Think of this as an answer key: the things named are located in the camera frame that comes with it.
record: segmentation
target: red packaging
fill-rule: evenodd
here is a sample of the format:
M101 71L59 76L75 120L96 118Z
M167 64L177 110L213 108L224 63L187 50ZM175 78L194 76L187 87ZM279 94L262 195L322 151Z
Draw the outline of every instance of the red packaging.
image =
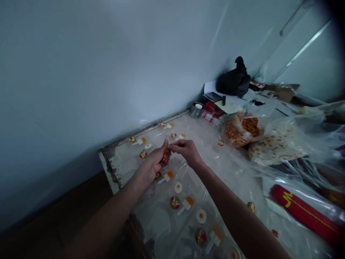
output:
M217 105L214 103L207 101L205 110L212 114L213 117L219 118L220 115L222 115L223 110L219 109Z
M312 206L280 185L271 189L271 195L282 203L292 215L330 243L341 237L341 227Z

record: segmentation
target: white wall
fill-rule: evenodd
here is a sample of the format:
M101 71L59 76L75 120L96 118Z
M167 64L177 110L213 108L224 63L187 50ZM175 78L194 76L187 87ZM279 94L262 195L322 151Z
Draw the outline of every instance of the white wall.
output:
M267 81L300 84L299 92L322 101L340 96L345 89L344 43L334 20L277 78L282 68L331 18L327 6L316 1L270 57Z
M0 230L102 170L97 150L255 71L300 1L2 1Z

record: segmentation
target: table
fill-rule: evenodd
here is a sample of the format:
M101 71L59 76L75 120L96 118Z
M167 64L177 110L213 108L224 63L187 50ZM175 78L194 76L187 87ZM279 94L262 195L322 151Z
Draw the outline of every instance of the table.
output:
M218 126L211 124L204 118L192 119L188 111L177 114L165 120L173 123L171 129L164 129L159 123L134 134L136 138L145 137L146 143L152 147L146 150L148 153L162 145L165 138L173 141L172 133L185 134L186 139L195 142L196 147L213 171L235 192L243 202L253 202L256 208L256 216L270 230L278 231L279 242L293 258L317 258L328 252L327 244L310 230L298 226L296 223L281 217L272 211L263 194L261 179L253 177L256 172L243 158L234 159L240 155L237 151L224 145L218 145L220 130ZM99 156L107 174L107 178L113 193L123 187L138 166L143 162L139 153L143 146L132 144L127 138L100 150ZM196 212L201 208L207 212L207 223L202 225L209 232L213 225L220 226L225 238L220 247L213 248L210 256L218 255L220 258L231 257L235 253L237 258L243 257L231 234L209 196L203 183L195 172L188 167L181 155L173 154L169 166L161 171L173 171L175 177L169 182L158 184L153 182L141 201L134 209L135 216L130 218L132 231L142 254L150 258L183 258L194 255L195 258L205 256L204 249L196 245L194 233L200 227L196 220ZM169 204L171 195L174 194L174 186L179 182L184 192L181 200L186 195L191 195L195 201L188 212L180 217L172 210Z

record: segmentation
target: floor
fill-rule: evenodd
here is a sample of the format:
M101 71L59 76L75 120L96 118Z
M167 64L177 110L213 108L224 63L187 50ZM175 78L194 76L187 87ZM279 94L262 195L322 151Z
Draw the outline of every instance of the floor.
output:
M106 175L101 172L6 237L1 242L0 255L52 258L111 197Z

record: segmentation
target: black bag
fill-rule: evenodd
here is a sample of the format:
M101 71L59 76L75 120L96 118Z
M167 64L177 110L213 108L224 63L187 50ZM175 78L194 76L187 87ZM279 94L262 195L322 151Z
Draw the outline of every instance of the black bag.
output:
M216 90L222 94L234 95L242 98L247 92L250 83L250 75L247 74L243 58L237 57L236 68L217 79Z

